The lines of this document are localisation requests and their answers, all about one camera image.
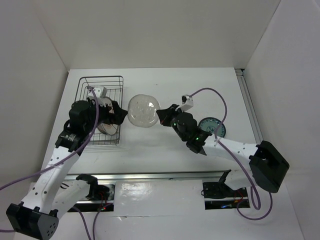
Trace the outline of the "orange sunburst plate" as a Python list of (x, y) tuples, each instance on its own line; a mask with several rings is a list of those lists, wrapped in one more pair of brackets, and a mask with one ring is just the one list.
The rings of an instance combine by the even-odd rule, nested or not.
[[(114, 113), (114, 108), (112, 105), (112, 100), (109, 97), (105, 97), (103, 99), (104, 103), (110, 108), (109, 113), (113, 114)], [(100, 125), (97, 126), (97, 129), (105, 135), (109, 136), (114, 136), (117, 134), (118, 131), (118, 125), (116, 124), (106, 124), (106, 123), (101, 123)]]

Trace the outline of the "clear glass plate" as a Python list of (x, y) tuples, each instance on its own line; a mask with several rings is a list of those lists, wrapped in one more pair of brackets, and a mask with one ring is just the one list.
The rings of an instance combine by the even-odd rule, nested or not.
[(129, 122), (140, 128), (151, 128), (159, 120), (157, 110), (161, 108), (158, 100), (145, 94), (133, 96), (128, 103), (128, 120)]

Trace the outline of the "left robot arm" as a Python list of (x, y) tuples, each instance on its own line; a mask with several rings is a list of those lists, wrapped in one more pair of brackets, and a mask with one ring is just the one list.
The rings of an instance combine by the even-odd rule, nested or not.
[(78, 161), (96, 127), (101, 123), (121, 125), (128, 112), (112, 101), (103, 106), (95, 100), (79, 100), (71, 105), (69, 119), (58, 136), (52, 156), (30, 192), (18, 204), (10, 204), (6, 215), (15, 232), (38, 240), (49, 240), (60, 218), (76, 202), (86, 198), (99, 201), (109, 189), (92, 175), (80, 174), (61, 190), (71, 167)]

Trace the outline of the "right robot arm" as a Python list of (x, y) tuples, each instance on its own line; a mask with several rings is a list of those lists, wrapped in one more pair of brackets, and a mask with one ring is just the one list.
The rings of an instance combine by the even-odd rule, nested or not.
[(173, 104), (156, 113), (160, 124), (173, 128), (189, 150), (241, 163), (254, 185), (270, 193), (279, 191), (290, 165), (271, 142), (263, 140), (259, 144), (251, 144), (215, 138), (198, 127), (192, 114), (177, 108), (178, 105)]

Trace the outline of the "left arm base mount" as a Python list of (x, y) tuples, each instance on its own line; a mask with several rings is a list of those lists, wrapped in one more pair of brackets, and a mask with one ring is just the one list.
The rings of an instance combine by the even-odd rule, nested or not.
[(113, 212), (116, 185), (114, 183), (103, 183), (97, 177), (89, 174), (80, 174), (75, 180), (82, 180), (89, 184), (88, 194), (76, 204), (82, 212)]

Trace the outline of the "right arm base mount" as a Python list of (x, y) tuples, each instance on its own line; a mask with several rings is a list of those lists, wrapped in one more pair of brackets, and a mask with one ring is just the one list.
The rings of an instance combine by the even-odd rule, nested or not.
[(250, 208), (248, 192), (245, 187), (237, 190), (231, 189), (225, 181), (231, 170), (224, 171), (217, 181), (204, 181), (200, 194), (204, 198), (205, 210), (227, 210), (240, 208)]

